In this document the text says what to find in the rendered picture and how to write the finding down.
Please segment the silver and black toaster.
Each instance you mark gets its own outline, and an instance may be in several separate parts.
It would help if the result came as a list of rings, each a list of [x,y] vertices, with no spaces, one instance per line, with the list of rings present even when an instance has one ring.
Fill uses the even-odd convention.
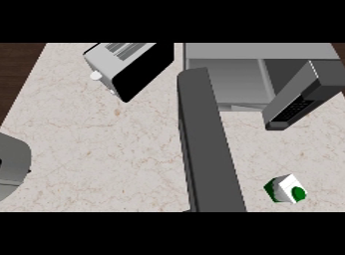
[[[127,103],[173,62],[173,43],[98,43],[83,57],[90,79]]]

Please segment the grey microwave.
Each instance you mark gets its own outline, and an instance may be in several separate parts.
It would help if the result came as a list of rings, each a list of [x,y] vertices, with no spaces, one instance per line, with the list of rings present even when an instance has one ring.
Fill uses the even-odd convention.
[[[207,69],[218,109],[259,112],[287,129],[345,89],[345,66],[329,43],[185,43],[184,66]]]

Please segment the white and green milk carton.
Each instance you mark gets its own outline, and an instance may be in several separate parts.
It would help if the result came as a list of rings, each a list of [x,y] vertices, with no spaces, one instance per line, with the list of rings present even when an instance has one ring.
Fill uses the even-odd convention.
[[[306,198],[306,190],[293,174],[272,178],[263,189],[274,202],[297,203]]]

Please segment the dark grey microwave door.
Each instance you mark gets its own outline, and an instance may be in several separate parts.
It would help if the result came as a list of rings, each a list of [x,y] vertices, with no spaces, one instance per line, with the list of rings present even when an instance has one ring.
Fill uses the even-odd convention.
[[[176,97],[190,212],[244,212],[207,68],[178,74]]]

